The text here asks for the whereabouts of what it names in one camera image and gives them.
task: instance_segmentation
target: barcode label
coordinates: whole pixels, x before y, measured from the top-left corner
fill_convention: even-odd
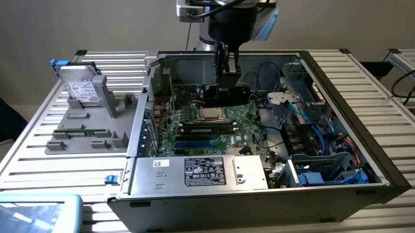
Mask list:
[[[99,101],[93,82],[71,82],[70,86],[81,102]]]

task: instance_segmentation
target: power supply label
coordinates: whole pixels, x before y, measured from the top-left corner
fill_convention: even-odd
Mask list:
[[[185,159],[185,184],[187,186],[226,185],[222,157]]]

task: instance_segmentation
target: side panel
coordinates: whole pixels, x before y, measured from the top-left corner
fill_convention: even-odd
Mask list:
[[[131,232],[173,232],[343,221],[392,188],[291,191],[235,196],[117,200]]]
[[[377,203],[388,203],[396,197],[398,197],[402,193],[405,193],[412,188],[412,185],[409,181],[406,180],[406,178],[404,177],[390,157],[385,153],[382,147],[380,146],[380,143],[377,142],[373,135],[370,134],[368,128],[365,127],[365,124],[358,118],[343,96],[337,90],[333,82],[327,78],[322,68],[319,67],[313,56],[310,55],[310,52],[302,51],[302,57],[311,69],[309,72],[311,72],[317,78],[317,81],[318,81],[317,85],[321,89],[321,92],[326,93],[326,96],[325,96],[326,100],[329,101],[333,108],[337,108],[339,110],[339,113],[342,117],[345,118],[345,121],[349,127],[351,128],[353,133],[357,136],[357,139],[362,143],[365,150],[369,152],[369,155],[376,161],[384,175],[386,176],[388,180],[392,183],[392,186],[397,187],[392,195],[382,198],[377,202]]]

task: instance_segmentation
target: white wall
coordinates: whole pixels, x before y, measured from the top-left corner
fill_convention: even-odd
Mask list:
[[[245,49],[349,48],[381,59],[388,48],[415,48],[414,0],[279,0],[267,42]],[[3,0],[0,96],[39,104],[57,78],[51,58],[87,50],[183,50],[189,24],[175,19],[175,0]],[[194,24],[190,47],[197,45]]]

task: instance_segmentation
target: black robot end effector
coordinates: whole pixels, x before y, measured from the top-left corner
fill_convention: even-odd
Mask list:
[[[255,6],[251,8],[234,7],[210,17],[209,35],[217,41],[218,98],[226,98],[226,92],[235,86],[241,78],[239,47],[251,39],[257,14]]]

